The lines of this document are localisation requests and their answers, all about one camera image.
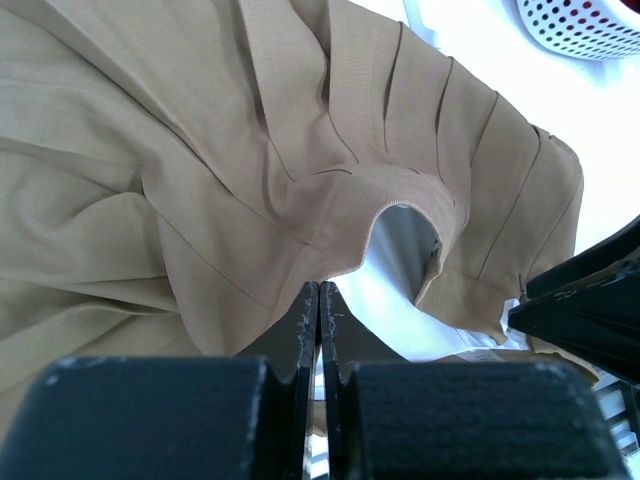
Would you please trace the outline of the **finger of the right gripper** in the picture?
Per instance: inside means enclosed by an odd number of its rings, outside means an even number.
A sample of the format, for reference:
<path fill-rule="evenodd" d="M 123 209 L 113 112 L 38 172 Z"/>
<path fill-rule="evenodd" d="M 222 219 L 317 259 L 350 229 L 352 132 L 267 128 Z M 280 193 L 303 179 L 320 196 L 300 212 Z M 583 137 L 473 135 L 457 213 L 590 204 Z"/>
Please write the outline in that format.
<path fill-rule="evenodd" d="M 526 285 L 526 298 L 532 300 L 604 272 L 639 252 L 639 217 L 571 259 L 536 276 Z"/>
<path fill-rule="evenodd" d="M 509 326 L 618 377 L 639 383 L 639 281 L 598 282 L 530 301 Z"/>

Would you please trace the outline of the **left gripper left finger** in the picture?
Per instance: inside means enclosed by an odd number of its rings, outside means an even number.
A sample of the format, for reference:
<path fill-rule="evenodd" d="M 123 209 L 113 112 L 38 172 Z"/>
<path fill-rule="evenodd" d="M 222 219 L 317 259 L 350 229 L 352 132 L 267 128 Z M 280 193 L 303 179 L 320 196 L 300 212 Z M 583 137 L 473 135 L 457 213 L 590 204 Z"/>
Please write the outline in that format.
<path fill-rule="evenodd" d="M 27 392 L 5 479 L 307 479 L 319 287 L 239 355 L 64 357 Z"/>

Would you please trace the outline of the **tan pleated skirt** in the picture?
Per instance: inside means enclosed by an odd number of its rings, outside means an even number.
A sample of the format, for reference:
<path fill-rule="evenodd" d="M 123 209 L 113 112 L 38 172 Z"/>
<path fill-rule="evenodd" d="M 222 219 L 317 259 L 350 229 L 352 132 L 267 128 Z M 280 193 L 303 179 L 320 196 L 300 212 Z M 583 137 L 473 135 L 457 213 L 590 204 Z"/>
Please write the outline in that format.
<path fill-rule="evenodd" d="M 414 303 L 500 314 L 574 251 L 575 153 L 348 1 L 1 5 L 1 387 L 120 325 L 235 354 L 375 222 L 426 223 Z"/>

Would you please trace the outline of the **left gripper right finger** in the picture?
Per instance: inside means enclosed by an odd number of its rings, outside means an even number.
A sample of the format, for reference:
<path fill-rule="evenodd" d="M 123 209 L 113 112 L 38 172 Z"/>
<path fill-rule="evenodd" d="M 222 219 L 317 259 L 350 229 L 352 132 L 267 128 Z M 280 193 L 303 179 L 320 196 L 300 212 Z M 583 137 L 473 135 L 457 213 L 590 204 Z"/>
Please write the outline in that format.
<path fill-rule="evenodd" d="M 585 377 L 557 361 L 401 359 L 320 287 L 333 479 L 625 479 Z"/>

